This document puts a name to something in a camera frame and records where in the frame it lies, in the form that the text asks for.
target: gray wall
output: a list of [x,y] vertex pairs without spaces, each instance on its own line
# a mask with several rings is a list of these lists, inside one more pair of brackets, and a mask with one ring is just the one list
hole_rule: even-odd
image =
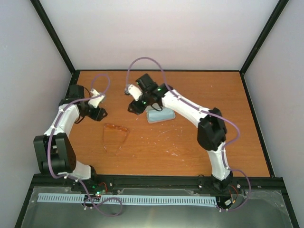
[[275,174],[304,227],[304,1],[290,0],[245,74]]
[[41,0],[77,69],[239,70],[277,2]]
[[29,0],[1,1],[0,226],[14,227],[34,173],[33,139],[56,116],[70,74]]

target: wooden table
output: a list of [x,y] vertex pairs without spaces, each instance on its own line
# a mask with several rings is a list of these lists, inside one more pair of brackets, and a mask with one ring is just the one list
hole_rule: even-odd
[[[82,71],[78,84],[90,89],[92,79],[103,72]],[[130,83],[148,73],[159,85],[160,72],[131,72]],[[207,152],[197,142],[197,128],[176,114],[174,120],[148,123],[146,114],[139,116],[127,111],[132,97],[124,95],[124,71],[108,72],[111,86],[101,104],[108,116],[100,122],[85,118],[73,126],[70,141],[77,159],[95,167],[99,174],[143,175],[210,175],[211,165]],[[193,102],[212,109],[217,107],[224,117],[233,121],[241,131],[238,141],[226,148],[231,168],[242,169],[248,176],[268,177],[264,155],[254,121],[238,72],[167,72],[171,86]],[[105,77],[99,77],[94,88],[104,91]],[[124,134],[106,130],[105,123],[128,128],[130,134],[117,150]],[[236,130],[226,124],[227,140],[236,136]]]

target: table surface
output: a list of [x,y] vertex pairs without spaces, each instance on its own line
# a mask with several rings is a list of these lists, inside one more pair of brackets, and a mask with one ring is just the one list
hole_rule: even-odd
[[[77,83],[90,89],[92,79],[100,73],[105,72],[81,71]],[[197,128],[191,122],[176,113],[174,120],[148,123],[145,113],[129,113],[127,108],[132,97],[124,95],[126,72],[107,73],[111,86],[100,106],[106,109],[108,116],[100,122],[86,117],[71,131],[69,139],[77,160],[92,165],[98,174],[211,174],[208,154],[199,146]],[[145,73],[159,85],[163,82],[160,72],[133,71],[130,83],[135,84],[135,80]],[[226,148],[231,168],[242,169],[252,177],[269,176],[238,72],[166,72],[166,76],[168,83],[183,96],[201,106],[218,108],[225,118],[240,128],[240,139]],[[106,77],[99,77],[94,83],[94,88],[100,92],[106,86]],[[105,123],[127,128],[128,137],[123,131],[104,129]],[[226,127],[229,141],[237,132],[228,123]]]

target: black frame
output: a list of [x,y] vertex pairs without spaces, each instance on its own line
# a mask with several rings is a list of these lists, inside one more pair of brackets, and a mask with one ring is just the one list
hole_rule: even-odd
[[[276,7],[274,8],[271,16],[269,17],[267,23],[265,24],[261,34],[259,35],[256,43],[254,44],[252,50],[250,51],[248,57],[246,58],[242,68],[240,70],[166,70],[166,71],[220,71],[220,72],[239,72],[240,77],[244,86],[244,90],[247,96],[247,100],[249,103],[249,107],[254,119],[254,123],[256,126],[257,134],[262,146],[262,150],[264,153],[265,161],[269,171],[269,178],[262,178],[262,177],[249,177],[252,189],[267,189],[267,190],[280,190],[282,192],[290,219],[292,224],[295,228],[299,227],[297,223],[297,219],[295,217],[295,213],[293,211],[293,207],[291,205],[287,190],[285,188],[285,184],[282,178],[275,177],[274,170],[272,168],[272,164],[266,149],[265,141],[257,120],[257,116],[255,110],[252,105],[252,101],[250,98],[250,94],[248,92],[248,88],[245,81],[245,73],[248,70],[250,64],[254,60],[255,56],[257,55],[259,49],[263,45],[264,41],[266,40],[268,34],[270,33],[272,27],[274,26],[275,22],[279,18],[281,12],[284,10],[286,4],[289,0],[279,0]],[[41,5],[40,0],[31,0],[37,14],[39,15],[41,21],[43,22],[45,28],[47,29],[49,35],[51,36],[55,46],[57,47],[62,59],[64,60],[67,68],[71,73],[71,80],[70,85],[77,84],[79,74],[81,71],[90,71],[90,70],[75,70],[70,58],[67,55],[58,35],[56,34],[55,29],[53,28],[46,12]],[[106,71],[126,71],[126,70],[106,70]],[[103,180],[109,186],[109,183],[112,183],[112,187],[110,190],[113,192],[127,187],[133,188],[177,188],[177,189],[188,189],[193,190],[196,192],[204,191],[204,188],[199,188],[198,185],[200,182],[208,181],[210,177],[180,177],[180,176],[137,176],[137,175],[98,175],[98,177]],[[247,181],[245,178],[235,177],[233,179],[234,182],[239,183],[243,188],[246,189]],[[42,174],[35,174],[30,187],[28,189],[28,193],[26,195],[23,207],[21,209],[20,215],[18,217],[17,223],[15,227],[21,227],[23,218],[25,216],[25,212],[27,210],[29,200],[35,186],[67,186],[72,187],[73,190],[79,190],[84,192],[79,184],[75,184],[72,180],[66,179],[53,179],[49,175],[42,175]],[[218,193],[215,191],[209,191],[209,194],[213,196],[219,196],[226,193]]]

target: white scuff mark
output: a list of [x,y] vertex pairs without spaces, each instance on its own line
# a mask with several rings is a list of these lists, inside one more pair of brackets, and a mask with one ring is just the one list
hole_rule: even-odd
[[166,132],[169,132],[169,131],[171,131],[171,130],[164,131],[163,133],[159,134],[158,136],[161,136],[162,134],[164,134],[164,133],[166,133]]

